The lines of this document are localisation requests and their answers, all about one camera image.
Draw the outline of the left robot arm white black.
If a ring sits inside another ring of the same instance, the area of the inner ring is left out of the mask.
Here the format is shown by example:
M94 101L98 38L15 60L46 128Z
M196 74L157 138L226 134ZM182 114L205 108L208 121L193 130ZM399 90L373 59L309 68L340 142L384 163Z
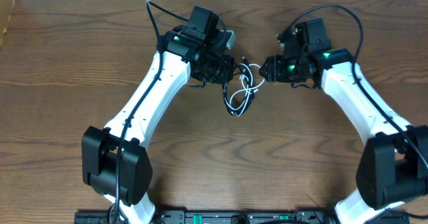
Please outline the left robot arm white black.
M151 222L148 146L159 120L191 78L223 85L233 77L234 59L225 50L235 34L212 11L196 6L184 24L156 38L150 69L129 101L102 129L90 126L82 137L83 182L111 201L107 223Z

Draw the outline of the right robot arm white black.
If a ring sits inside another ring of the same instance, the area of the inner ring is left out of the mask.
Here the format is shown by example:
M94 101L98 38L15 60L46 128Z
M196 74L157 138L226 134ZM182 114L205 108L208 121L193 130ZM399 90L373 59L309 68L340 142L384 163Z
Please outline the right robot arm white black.
M351 62L351 53L332 48L322 19L295 24L279 42L284 54L268 57L260 75L293 88L312 80L340 106L364 144L357 188L335 205L328 222L399 216L399 205L426 195L427 127L412 126L388 106Z

